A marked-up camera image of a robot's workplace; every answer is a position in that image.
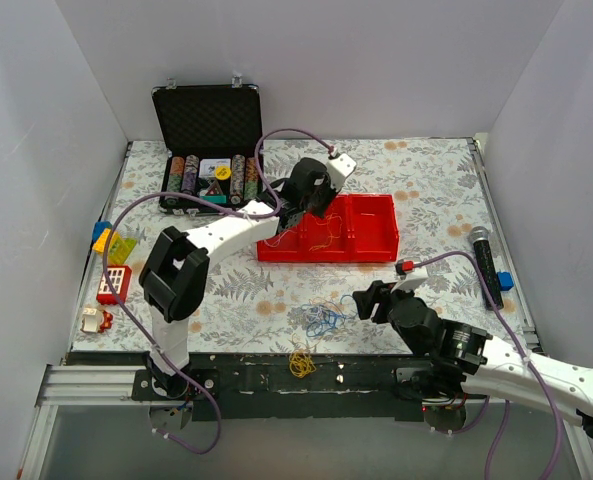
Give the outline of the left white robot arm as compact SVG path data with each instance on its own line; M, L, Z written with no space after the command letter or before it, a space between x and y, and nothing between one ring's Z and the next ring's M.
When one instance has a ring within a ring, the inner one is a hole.
M164 398L176 400L188 390L182 370L189 363L188 321L203 301L210 271L240 250L297 226L307 213L323 217L355 169L346 154L326 163L303 158L276 197L264 192L234 216L160 233L139 283L152 317L154 387Z

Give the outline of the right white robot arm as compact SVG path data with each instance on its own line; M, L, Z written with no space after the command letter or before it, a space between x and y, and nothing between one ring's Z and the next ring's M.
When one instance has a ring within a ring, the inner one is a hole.
M485 395L561 418L593 440L593 368L580 367L516 346L469 324L443 319L413 292L373 282L352 294L362 320L387 324L411 352L427 361L406 376L402 390L418 398Z

